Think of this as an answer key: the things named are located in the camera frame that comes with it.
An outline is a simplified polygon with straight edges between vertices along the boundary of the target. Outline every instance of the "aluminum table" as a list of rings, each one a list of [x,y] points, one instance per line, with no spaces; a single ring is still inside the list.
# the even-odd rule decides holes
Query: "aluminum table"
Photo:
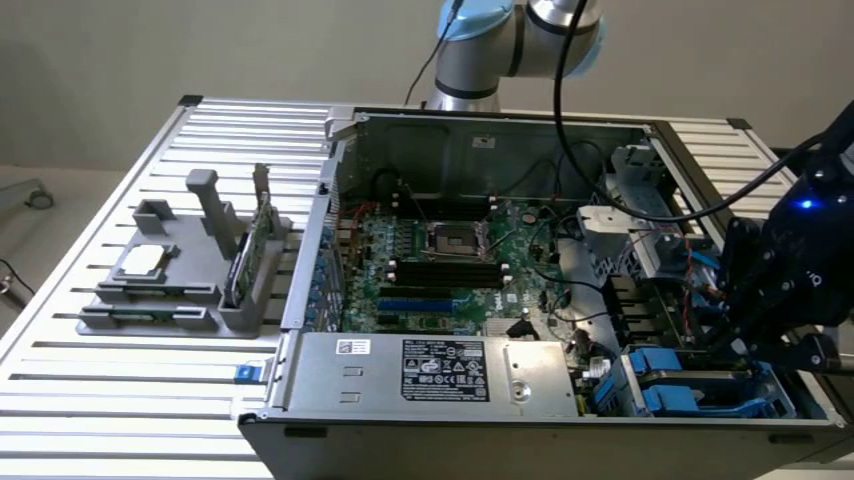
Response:
[[[0,479],[271,477],[232,420],[235,396],[259,400],[263,386],[238,387],[232,377],[238,365],[276,350],[299,230],[328,158],[328,109],[212,98],[176,108],[0,340]],[[665,120],[725,197],[777,159],[754,132],[727,120]],[[164,199],[176,213],[200,214],[184,176],[212,168],[223,200],[250,213],[256,162],[271,166],[272,203],[295,224],[259,338],[77,335],[76,314],[133,234],[140,200]],[[778,174],[734,213],[767,216],[794,180]]]

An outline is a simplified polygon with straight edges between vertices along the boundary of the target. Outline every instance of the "white label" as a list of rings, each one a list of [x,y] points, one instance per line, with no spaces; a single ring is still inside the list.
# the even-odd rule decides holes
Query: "white label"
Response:
[[[495,137],[472,137],[471,146],[474,148],[495,148]]]
[[[370,355],[371,340],[366,338],[339,340],[335,345],[335,353],[338,355]]]

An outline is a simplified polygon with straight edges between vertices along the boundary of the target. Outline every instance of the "circuit board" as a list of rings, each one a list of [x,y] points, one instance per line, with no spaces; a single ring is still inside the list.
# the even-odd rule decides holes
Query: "circuit board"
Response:
[[[554,263],[550,263],[548,229],[540,229],[534,242],[544,253],[528,253],[531,235],[538,230],[539,222],[538,220],[531,224],[522,221],[522,215],[530,208],[524,204],[508,203],[482,223],[427,222],[399,218],[382,209],[364,215],[358,231],[354,229],[355,241],[347,255],[343,330],[476,335],[484,333],[484,322],[490,319],[519,320],[523,308],[528,309],[532,316],[542,314],[544,318],[543,292],[547,304],[551,305],[560,286],[544,280],[531,270],[530,267],[536,262],[535,256],[539,257],[538,269],[548,276],[560,278],[560,269],[555,258],[551,258]],[[479,244],[478,247],[480,256],[463,258],[460,253],[442,254],[430,249],[431,232],[439,232],[439,249],[474,252],[475,247],[468,238],[464,238],[464,233],[459,232],[467,229],[475,231],[478,228],[483,230],[486,237],[486,244]],[[447,234],[444,242],[442,232]],[[395,284],[388,278],[390,261],[402,264],[444,262],[442,265],[448,268],[456,262],[500,265],[506,284],[498,288],[448,287],[440,289],[443,293],[434,295],[431,292],[439,289],[427,287],[435,285],[400,288]],[[412,298],[400,291],[414,292]],[[387,292],[394,292],[395,298],[387,298]]]
[[[239,252],[228,271],[226,281],[226,303],[232,308],[238,308],[243,298],[252,292],[258,269],[264,256],[264,246],[272,232],[272,204],[270,194],[260,195],[260,203],[252,224],[240,238]]]

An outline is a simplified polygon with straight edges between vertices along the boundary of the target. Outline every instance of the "green circuit board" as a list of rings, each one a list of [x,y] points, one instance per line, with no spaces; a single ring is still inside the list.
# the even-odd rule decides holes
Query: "green circuit board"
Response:
[[[384,267],[390,259],[404,262],[455,261],[426,251],[427,229],[423,220],[402,219],[383,212],[372,212],[362,219],[362,231],[356,234],[356,248],[348,256],[348,279],[343,330],[350,332],[382,333],[415,331],[456,335],[475,335],[482,332],[488,319],[519,319],[522,309],[539,312],[540,292],[547,292],[551,302],[560,292],[560,286],[539,277],[531,270],[535,260],[528,254],[531,235],[536,225],[520,221],[527,207],[510,204],[502,212],[482,225],[490,248],[482,260],[484,263],[502,263],[508,266],[506,275],[512,280],[503,288],[452,288],[452,313],[411,311],[380,311],[380,289],[394,284],[387,279]],[[446,222],[451,228],[466,228],[474,222]],[[535,245],[547,252],[550,242],[548,229],[540,229]],[[364,252],[370,248],[370,259]],[[559,265],[547,262],[547,253],[536,263],[539,270],[560,278]],[[398,322],[388,325],[382,322],[383,315],[394,315]]]

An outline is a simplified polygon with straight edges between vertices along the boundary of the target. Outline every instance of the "metal bracket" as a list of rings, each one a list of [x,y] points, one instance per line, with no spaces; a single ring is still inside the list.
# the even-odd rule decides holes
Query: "metal bracket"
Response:
[[[332,107],[323,123],[326,139],[338,142],[356,134],[356,118],[354,107]]]

